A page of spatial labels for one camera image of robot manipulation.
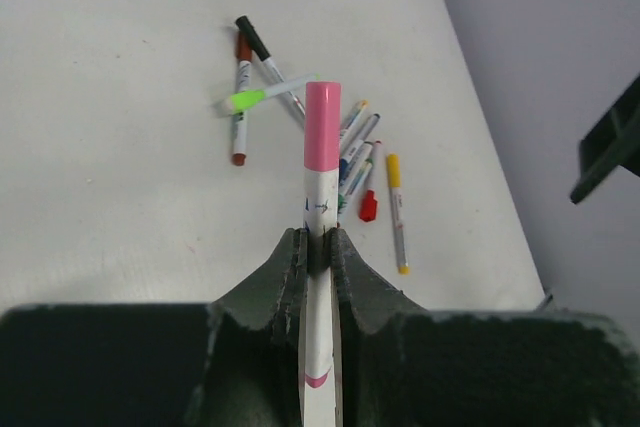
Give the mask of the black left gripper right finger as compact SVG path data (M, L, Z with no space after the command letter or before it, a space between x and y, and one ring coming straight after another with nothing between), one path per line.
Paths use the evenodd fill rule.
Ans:
M330 234L347 426L635 426L639 352L610 318L432 311Z

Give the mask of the pink cap acrylic marker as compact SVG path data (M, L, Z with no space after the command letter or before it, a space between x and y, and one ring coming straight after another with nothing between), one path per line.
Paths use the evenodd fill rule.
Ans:
M340 426L334 368L335 289L329 267L329 232L337 226L341 86L306 84L303 227L307 234L304 301L303 424Z

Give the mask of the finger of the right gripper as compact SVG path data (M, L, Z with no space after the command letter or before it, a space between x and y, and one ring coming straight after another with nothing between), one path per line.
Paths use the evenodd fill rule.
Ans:
M585 200L618 167L639 176L639 82L636 77L580 141L573 204Z

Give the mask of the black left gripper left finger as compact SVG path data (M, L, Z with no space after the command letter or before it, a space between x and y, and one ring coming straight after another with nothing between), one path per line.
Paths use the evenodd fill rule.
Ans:
M1 318L5 426L298 426L307 233L209 303L31 304Z

